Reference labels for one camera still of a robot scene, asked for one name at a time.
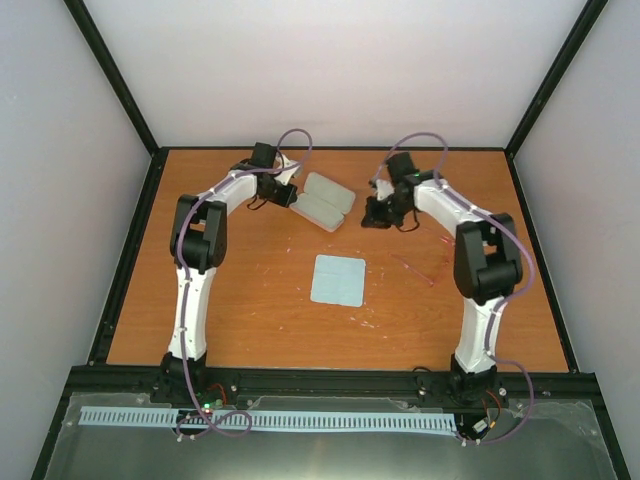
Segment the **pink glasses case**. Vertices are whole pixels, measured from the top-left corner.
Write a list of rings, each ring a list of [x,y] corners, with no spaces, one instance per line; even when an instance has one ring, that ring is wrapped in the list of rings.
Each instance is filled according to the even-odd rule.
[[[335,232],[351,212],[355,199],[352,190],[311,172],[290,209],[323,230]]]

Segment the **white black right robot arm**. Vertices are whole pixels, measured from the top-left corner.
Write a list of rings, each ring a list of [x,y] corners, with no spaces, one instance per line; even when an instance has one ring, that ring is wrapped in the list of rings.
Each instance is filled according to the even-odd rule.
[[[492,214],[460,195],[435,170],[419,170],[407,152],[389,154],[367,198],[364,228],[402,231],[407,214],[421,212],[454,237],[453,279],[463,297],[459,344],[451,360],[447,394],[460,405],[496,384],[495,350],[506,300],[522,281],[522,245],[513,218]]]

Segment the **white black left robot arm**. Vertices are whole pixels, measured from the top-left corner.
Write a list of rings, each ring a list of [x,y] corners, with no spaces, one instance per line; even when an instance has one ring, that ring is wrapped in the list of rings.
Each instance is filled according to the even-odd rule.
[[[297,192],[291,180],[303,165],[275,146],[257,143],[251,156],[233,165],[218,183],[177,201],[170,237],[177,275],[176,312],[161,371],[186,402],[201,400],[208,390],[207,311],[214,277],[227,253],[228,217],[251,199],[290,206]]]

